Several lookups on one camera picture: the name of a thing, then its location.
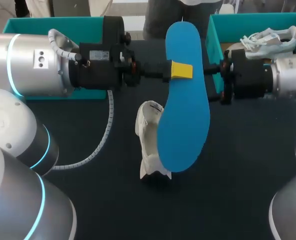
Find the teal box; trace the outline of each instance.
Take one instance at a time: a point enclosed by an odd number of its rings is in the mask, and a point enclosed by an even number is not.
[[[212,15],[206,38],[209,62],[218,64],[223,59],[220,43],[238,43],[243,36],[267,28],[284,30],[290,26],[296,26],[296,12]],[[223,80],[219,73],[213,76],[213,80],[217,93],[223,91]]]
[[[50,29],[56,29],[76,44],[100,43],[103,33],[103,17],[44,17],[11,18],[3,33],[48,35]],[[70,97],[27,97],[28,100],[69,100],[104,99],[106,91],[81,89]]]

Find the white shoe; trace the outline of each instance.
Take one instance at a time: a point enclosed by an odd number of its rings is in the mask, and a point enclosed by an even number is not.
[[[296,27],[291,26],[279,31],[268,28],[249,37],[243,36],[240,41],[227,49],[230,58],[231,51],[237,49],[244,49],[248,59],[288,57],[296,47]]]
[[[171,179],[171,172],[162,165],[157,148],[157,129],[162,113],[163,107],[155,101],[145,101],[139,107],[135,132],[140,138],[142,148],[140,179],[155,171]]]

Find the shoe insole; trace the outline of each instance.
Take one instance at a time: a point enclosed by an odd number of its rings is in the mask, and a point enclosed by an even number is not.
[[[166,35],[167,59],[193,65],[192,79],[172,79],[169,96],[157,131],[163,166],[171,172],[189,168],[206,141],[210,112],[204,82],[198,30],[188,22],[176,22]]]

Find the yellow clip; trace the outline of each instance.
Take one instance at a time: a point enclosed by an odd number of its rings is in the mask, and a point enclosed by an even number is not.
[[[191,79],[192,78],[192,65],[178,63],[172,61],[171,64],[171,78],[172,79]]]

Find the black table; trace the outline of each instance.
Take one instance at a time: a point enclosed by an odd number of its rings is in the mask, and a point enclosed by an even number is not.
[[[133,48],[141,61],[165,58],[163,41],[137,41]],[[212,79],[206,81],[212,92]],[[171,181],[158,175],[140,181],[137,110],[147,100],[165,105],[167,91],[166,84],[146,79],[137,88],[116,92],[114,123],[99,155],[80,168],[46,176],[74,203],[76,239],[272,240],[270,201],[296,175],[296,102],[211,103],[210,130],[196,163]],[[56,138],[60,165],[92,153],[108,118],[107,100],[32,101],[28,106]]]

